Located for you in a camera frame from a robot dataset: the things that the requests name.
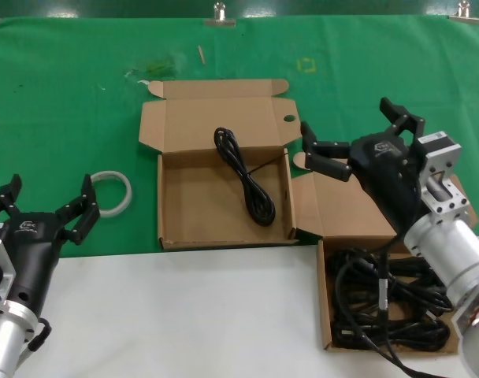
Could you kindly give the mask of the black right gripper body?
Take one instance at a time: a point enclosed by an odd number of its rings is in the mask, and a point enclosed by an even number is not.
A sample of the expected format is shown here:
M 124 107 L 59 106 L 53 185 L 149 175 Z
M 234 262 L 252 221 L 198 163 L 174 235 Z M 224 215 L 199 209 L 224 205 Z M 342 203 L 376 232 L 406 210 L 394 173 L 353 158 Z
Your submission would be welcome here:
M 408 146 L 390 132 L 366 135 L 351 143 L 347 163 L 395 232 L 406 234 L 421 208 L 418 140 Z

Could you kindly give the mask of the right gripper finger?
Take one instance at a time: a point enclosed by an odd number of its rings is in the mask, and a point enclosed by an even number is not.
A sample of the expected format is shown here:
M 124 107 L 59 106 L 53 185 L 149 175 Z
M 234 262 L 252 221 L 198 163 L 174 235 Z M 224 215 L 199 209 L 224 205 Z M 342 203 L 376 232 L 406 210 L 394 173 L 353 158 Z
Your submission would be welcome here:
M 390 126 L 379 134 L 381 142 L 391 142 L 395 138 L 399 139 L 400 135 L 408 131 L 412 134 L 412 143 L 423 136 L 425 130 L 425 121 L 412 113 L 404 106 L 393 104 L 387 97 L 380 100 L 379 105 L 381 113 L 390 122 Z
M 352 168 L 347 163 L 351 145 L 348 142 L 319 141 L 307 122 L 302 121 L 300 131 L 305 154 L 304 166 L 312 172 L 347 182 Z

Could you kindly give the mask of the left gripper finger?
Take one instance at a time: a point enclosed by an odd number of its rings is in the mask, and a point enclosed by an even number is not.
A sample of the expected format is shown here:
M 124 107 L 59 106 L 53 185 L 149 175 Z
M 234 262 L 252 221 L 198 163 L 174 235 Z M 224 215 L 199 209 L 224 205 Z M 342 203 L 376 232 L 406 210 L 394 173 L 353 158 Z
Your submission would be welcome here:
M 8 219 L 4 224 L 11 228 L 20 227 L 20 210 L 16 206 L 17 197 L 22 188 L 22 181 L 18 174 L 14 174 L 9 183 L 0 187 L 0 213 L 5 212 Z
M 61 225 L 59 239 L 80 245 L 98 221 L 98 204 L 91 176 L 86 174 L 81 193 L 55 212 Z

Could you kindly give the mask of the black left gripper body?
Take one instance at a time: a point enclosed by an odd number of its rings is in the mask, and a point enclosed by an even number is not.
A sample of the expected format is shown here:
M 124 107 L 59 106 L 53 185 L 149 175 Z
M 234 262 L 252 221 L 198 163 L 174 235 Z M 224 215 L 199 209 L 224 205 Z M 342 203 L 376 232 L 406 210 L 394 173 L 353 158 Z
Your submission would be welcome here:
M 64 240 L 54 213 L 16 213 L 7 221 L 3 243 L 16 275 L 7 299 L 41 316 Z

